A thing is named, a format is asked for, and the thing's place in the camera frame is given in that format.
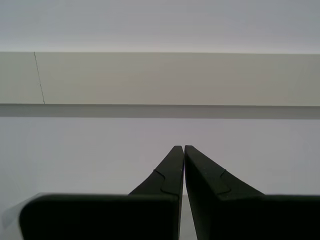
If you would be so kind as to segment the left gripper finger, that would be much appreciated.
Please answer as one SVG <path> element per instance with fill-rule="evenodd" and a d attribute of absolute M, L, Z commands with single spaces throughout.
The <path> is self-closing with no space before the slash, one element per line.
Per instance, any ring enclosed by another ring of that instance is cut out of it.
<path fill-rule="evenodd" d="M 184 148 L 185 182 L 199 240 L 317 240 L 317 195 L 267 195 L 194 146 Z"/>
<path fill-rule="evenodd" d="M 25 240 L 177 240 L 184 151 L 174 146 L 127 195 L 46 194 L 19 214 Z"/>

